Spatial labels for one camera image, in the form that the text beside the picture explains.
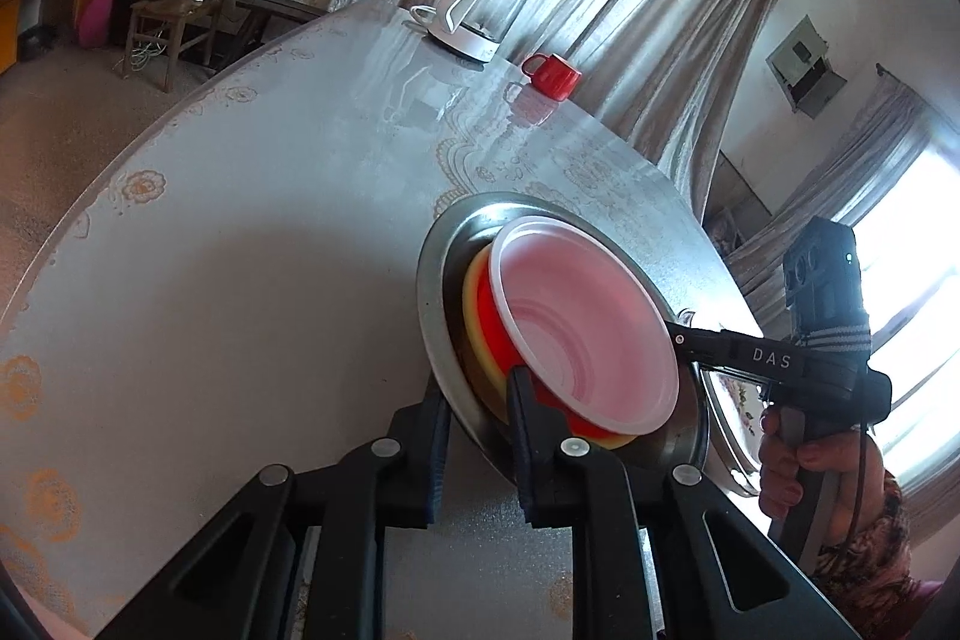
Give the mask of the person's right hand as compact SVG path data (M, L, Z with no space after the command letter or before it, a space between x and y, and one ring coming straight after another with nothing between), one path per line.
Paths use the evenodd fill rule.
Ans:
M779 409L766 408L761 418L760 510L768 518L786 520L799 505L804 495L799 471L839 476L835 507L823 538L827 546L838 546L850 530L861 533L884 515L887 471L870 435L861 440L857 432L839 432L793 448L779 436L779 427Z

